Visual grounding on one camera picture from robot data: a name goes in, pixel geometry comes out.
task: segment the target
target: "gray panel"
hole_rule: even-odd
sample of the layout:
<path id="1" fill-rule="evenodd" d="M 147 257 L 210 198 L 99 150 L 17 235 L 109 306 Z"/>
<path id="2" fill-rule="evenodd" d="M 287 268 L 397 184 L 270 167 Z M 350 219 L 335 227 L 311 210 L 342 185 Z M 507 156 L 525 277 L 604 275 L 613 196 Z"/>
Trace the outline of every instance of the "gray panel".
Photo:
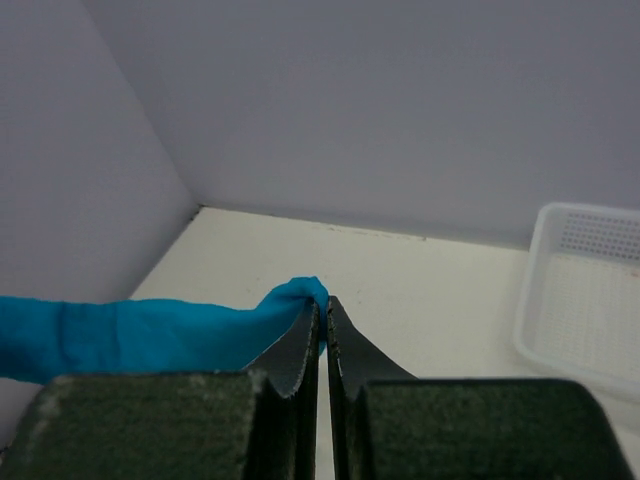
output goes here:
<path id="1" fill-rule="evenodd" d="M 0 2 L 0 44 L 0 294 L 128 296 L 194 201 L 79 2 Z M 36 390 L 0 379 L 0 446 Z"/>
<path id="2" fill-rule="evenodd" d="M 203 203 L 524 245 L 640 207 L 637 0 L 83 0 Z"/>

